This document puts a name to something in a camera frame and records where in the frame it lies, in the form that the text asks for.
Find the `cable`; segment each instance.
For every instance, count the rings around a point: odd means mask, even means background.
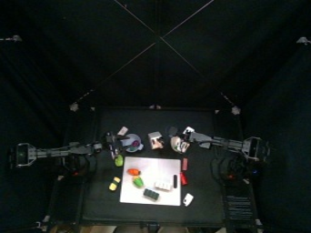
[[[208,1],[164,35],[162,38],[169,35],[210,3],[213,0]]]
[[[130,11],[126,9],[126,7],[122,6],[122,5],[120,4],[118,1],[114,0],[114,2],[116,2],[116,3],[121,6],[121,8],[137,19],[137,21],[149,29],[149,31],[150,31],[150,32],[154,32],[154,31],[152,30],[152,28],[141,21],[141,19],[140,19],[134,14],[130,13]]]

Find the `black wall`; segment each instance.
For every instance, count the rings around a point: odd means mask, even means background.
[[[292,232],[311,231],[309,60],[311,46],[301,46],[256,91],[241,115],[245,136],[270,144],[270,163],[254,186],[261,221]]]
[[[2,33],[3,21],[0,22]],[[18,44],[0,44],[0,231],[39,221],[46,213],[50,180],[35,164],[6,171],[6,152],[18,143],[62,145],[67,106],[29,52]]]

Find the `metal bar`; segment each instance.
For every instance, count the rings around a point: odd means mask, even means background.
[[[169,35],[212,2],[213,0],[208,1],[161,37]]]
[[[161,9],[161,0],[154,0],[154,67],[153,67],[153,75],[154,75],[154,87],[153,87],[153,104],[157,105],[157,92],[158,92],[158,68],[160,68],[160,9]]]
[[[133,18],[149,29],[149,31],[154,33],[154,31],[152,30],[152,28],[142,22],[142,20],[141,20],[134,14],[130,13],[130,11],[126,9],[126,7],[122,6],[117,0],[114,0],[114,2],[116,2],[116,3],[121,6],[121,8],[133,16]]]

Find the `black object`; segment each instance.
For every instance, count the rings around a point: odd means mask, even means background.
[[[168,134],[169,137],[174,137],[178,133],[178,128],[177,127],[169,127]]]
[[[228,233],[237,229],[257,232],[257,212],[250,183],[241,180],[222,182],[222,213]]]
[[[58,224],[71,225],[73,228],[78,227],[86,183],[87,177],[79,176],[58,177],[54,181],[46,211],[49,228]]]
[[[173,175],[173,188],[177,188],[177,175]]]
[[[90,156],[99,153],[101,144],[81,145],[70,142],[69,146],[59,148],[35,148],[27,143],[18,143],[9,149],[7,162],[10,168],[27,167],[37,159],[51,157]]]
[[[253,180],[261,175],[262,166],[262,162],[246,161],[241,155],[226,152],[210,161],[210,173],[221,183],[224,180]]]
[[[114,135],[113,132],[106,132],[101,137],[102,147],[110,151],[112,159],[117,157],[122,151],[122,145],[120,140],[128,139],[126,136]]]
[[[157,200],[158,196],[160,196],[154,191],[152,191],[148,188],[142,191],[142,195],[146,196],[146,197],[149,197],[153,200]]]

